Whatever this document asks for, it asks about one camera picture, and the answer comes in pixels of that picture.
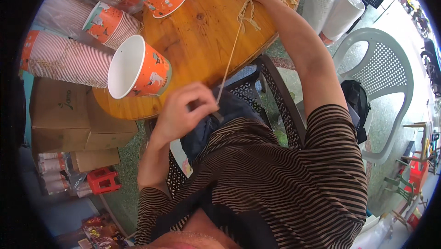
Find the terrazzo floor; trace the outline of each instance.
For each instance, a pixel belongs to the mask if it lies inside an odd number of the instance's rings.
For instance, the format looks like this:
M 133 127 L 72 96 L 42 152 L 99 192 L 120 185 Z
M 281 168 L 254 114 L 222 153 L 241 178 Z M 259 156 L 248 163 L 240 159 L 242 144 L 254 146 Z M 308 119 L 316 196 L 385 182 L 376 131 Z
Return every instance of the terrazzo floor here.
M 391 1 L 392 0 L 385 0 L 383 6 L 387 7 Z M 302 13 L 303 3 L 304 0 L 300 0 L 299 8 L 297 9 L 299 14 Z M 415 83 L 411 107 L 406 113 L 402 125 L 428 120 L 429 114 L 433 114 L 433 95 L 429 90 L 425 72 L 423 71 L 424 69 L 419 58 L 419 53 L 421 52 L 420 48 L 423 46 L 422 39 L 416 31 L 410 16 L 405 13 L 398 2 L 395 2 L 391 8 L 374 23 L 382 12 L 382 8 L 374 9 L 372 6 L 368 6 L 366 14 L 356 25 L 355 30 L 362 27 L 378 28 L 392 35 L 401 44 L 411 63 Z M 336 51 L 345 37 L 346 35 L 340 38 L 333 46 L 328 47 L 331 54 Z M 364 56 L 366 49 L 366 42 L 360 42 L 353 45 L 349 49 L 338 73 L 345 72 L 354 67 Z M 278 67 L 295 103 L 300 102 L 303 99 L 300 80 L 295 71 L 295 66 L 286 53 L 280 40 L 276 40 L 266 51 L 266 54 L 271 57 L 274 64 Z M 247 76 L 254 70 L 255 67 L 253 66 L 245 67 L 235 76 L 231 77 L 228 80 L 227 85 Z M 256 88 L 260 90 L 259 83 L 256 84 Z M 273 129 L 279 137 L 281 145 L 287 146 L 284 127 L 283 124 L 280 124 L 280 114 L 273 96 L 271 93 L 261 93 L 261 98 Z M 383 96 L 372 101 L 371 112 L 373 113 L 373 122 L 369 131 L 368 141 L 365 144 L 367 150 L 376 153 L 381 151 L 387 137 L 389 136 L 396 114 L 403 103 L 403 99 L 404 96 L 397 93 Z M 138 172 L 139 153 L 145 148 L 147 139 L 143 127 L 143 121 L 137 123 L 139 126 L 139 133 L 126 147 L 119 148 L 121 163 L 114 166 L 119 174 L 119 180 L 123 184 L 123 187 L 117 192 L 105 194 L 105 199 L 109 207 L 129 235 L 136 229 L 138 209 L 136 175 Z M 402 156 L 410 140 L 415 140 L 416 148 L 421 148 L 421 137 L 422 133 L 418 132 L 418 130 L 403 128 L 401 126 L 388 160 L 384 164 L 377 166 L 374 166 L 369 162 L 367 163 L 367 175 L 369 181 L 368 208 L 375 215 L 390 212 L 401 202 L 402 198 L 398 194 L 384 190 L 383 178 L 386 176 L 394 177 L 396 175 L 398 163 L 395 162 L 395 160 Z M 179 147 L 179 143 L 174 142 L 172 144 L 172 151 L 176 156 L 178 163 L 182 165 L 183 171 L 191 173 L 188 166 L 185 164 L 185 156 L 182 155 L 182 152 L 179 153 Z

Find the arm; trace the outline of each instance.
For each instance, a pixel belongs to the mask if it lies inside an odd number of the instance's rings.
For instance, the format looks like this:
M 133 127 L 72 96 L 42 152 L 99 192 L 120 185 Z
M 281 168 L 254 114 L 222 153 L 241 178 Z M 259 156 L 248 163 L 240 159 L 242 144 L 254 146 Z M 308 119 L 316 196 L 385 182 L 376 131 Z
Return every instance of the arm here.
M 347 109 L 334 62 L 312 27 L 280 0 L 257 0 L 263 4 L 279 32 L 286 52 L 299 74 L 306 117 L 325 104 Z
M 198 103 L 190 111 L 188 105 Z M 211 90 L 199 82 L 171 92 L 165 100 L 145 153 L 139 161 L 138 187 L 151 187 L 170 195 L 167 188 L 170 142 L 193 130 L 202 118 L 219 109 Z

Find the round wooden table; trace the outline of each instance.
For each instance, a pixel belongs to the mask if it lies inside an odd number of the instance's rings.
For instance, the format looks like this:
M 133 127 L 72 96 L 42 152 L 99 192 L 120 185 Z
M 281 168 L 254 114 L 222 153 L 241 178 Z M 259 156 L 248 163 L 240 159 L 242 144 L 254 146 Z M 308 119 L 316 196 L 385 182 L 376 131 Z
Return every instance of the round wooden table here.
M 129 120 L 158 115 L 170 91 L 194 81 L 208 87 L 222 82 L 239 28 L 237 15 L 245 0 L 185 0 L 173 14 L 155 19 L 144 7 L 142 36 L 172 65 L 168 89 L 159 97 L 113 99 L 106 89 L 93 88 L 99 105 L 110 115 Z M 254 19 L 262 30 L 245 23 L 229 68 L 229 76 L 266 50 L 278 37 L 273 21 L 264 7 L 254 2 Z M 246 17 L 250 15 L 250 5 Z

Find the black plastic chair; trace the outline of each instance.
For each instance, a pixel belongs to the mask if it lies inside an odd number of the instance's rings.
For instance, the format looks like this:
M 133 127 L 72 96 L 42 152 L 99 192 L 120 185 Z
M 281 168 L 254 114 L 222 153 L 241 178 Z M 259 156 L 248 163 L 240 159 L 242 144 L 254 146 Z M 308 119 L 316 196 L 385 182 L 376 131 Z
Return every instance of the black plastic chair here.
M 264 122 L 271 127 L 255 85 L 256 82 L 260 80 L 262 92 L 266 92 L 266 85 L 263 81 L 263 78 L 265 78 L 283 119 L 286 135 L 288 136 L 289 148 L 302 149 L 304 147 L 306 130 L 299 111 L 276 66 L 267 55 L 259 56 L 251 62 L 251 65 L 256 65 L 255 72 L 225 87 L 225 89 L 246 101 L 260 114 Z M 152 130 L 155 124 L 156 120 L 150 120 L 149 128 Z M 167 185 L 173 198 L 184 185 L 187 177 L 177 164 L 171 151 L 168 153 L 168 158 L 170 168 L 168 171 Z

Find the black and tan striped shirt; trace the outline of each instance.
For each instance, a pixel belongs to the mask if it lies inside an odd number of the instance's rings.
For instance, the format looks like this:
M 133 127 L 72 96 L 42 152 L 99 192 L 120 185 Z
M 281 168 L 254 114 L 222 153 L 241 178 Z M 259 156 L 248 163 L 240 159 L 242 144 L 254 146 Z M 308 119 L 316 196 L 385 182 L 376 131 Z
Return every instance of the black and tan striped shirt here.
M 348 112 L 308 117 L 303 150 L 283 148 L 263 123 L 231 121 L 210 137 L 171 200 L 144 188 L 137 244 L 182 230 L 202 208 L 243 248 L 349 248 L 366 219 L 366 174 Z

